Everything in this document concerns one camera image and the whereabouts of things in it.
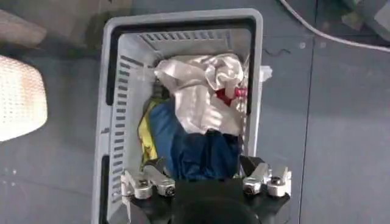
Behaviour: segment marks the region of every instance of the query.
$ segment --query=bolt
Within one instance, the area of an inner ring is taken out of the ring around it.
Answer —
[[[255,191],[251,187],[245,187],[244,188],[244,193],[247,194],[247,195],[254,195]]]
[[[147,180],[140,180],[140,187],[146,187],[147,186]]]
[[[304,49],[306,47],[306,43],[302,42],[299,44],[299,48]]]
[[[168,197],[174,196],[175,195],[175,188],[174,187],[168,187],[165,190],[165,195],[168,196]]]
[[[280,179],[280,177],[272,177],[271,184],[278,185],[278,186],[282,185],[282,180]]]

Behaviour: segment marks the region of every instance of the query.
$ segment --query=metal clamp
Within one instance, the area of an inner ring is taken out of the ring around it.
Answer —
[[[282,197],[285,194],[291,196],[291,171],[286,166],[278,166],[272,170],[272,177],[267,182],[268,194]]]
[[[243,179],[243,190],[247,195],[257,195],[261,191],[261,185],[269,181],[269,166],[266,163],[260,163],[255,171]]]
[[[143,173],[125,170],[121,179],[122,195],[128,195],[128,192],[131,192],[137,199],[148,199],[152,196],[152,184]]]
[[[160,173],[154,166],[145,166],[144,174],[157,188],[158,194],[165,197],[175,195],[175,181]]]

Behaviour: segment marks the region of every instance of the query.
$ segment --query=gray plastic basket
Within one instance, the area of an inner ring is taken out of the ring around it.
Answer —
[[[261,101],[263,19],[254,9],[210,10],[111,19],[104,29],[92,223],[126,223],[120,175],[141,164],[137,128],[154,92],[152,68],[175,55],[237,54],[247,69],[242,143],[256,155]]]

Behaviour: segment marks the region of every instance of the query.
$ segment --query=clothing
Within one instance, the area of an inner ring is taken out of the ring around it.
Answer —
[[[150,159],[157,159],[156,148],[153,143],[153,139],[149,128],[149,113],[154,106],[158,105],[161,99],[151,99],[149,106],[147,107],[144,116],[142,117],[140,126],[138,126],[138,137],[141,141],[142,148],[142,163]]]
[[[244,78],[235,54],[172,57],[158,64],[155,75],[174,95],[175,114],[186,132],[241,133],[242,114],[229,107]],[[227,99],[215,93],[222,89]]]
[[[158,157],[176,180],[231,178],[238,170],[238,137],[207,131],[187,133],[175,116],[175,100],[155,106],[149,124]]]

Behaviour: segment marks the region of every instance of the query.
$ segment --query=blue cloth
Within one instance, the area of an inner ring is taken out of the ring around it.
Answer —
[[[188,134],[175,115],[174,100],[155,106],[149,115],[158,157],[176,180],[231,178],[238,170],[238,137],[208,131]]]

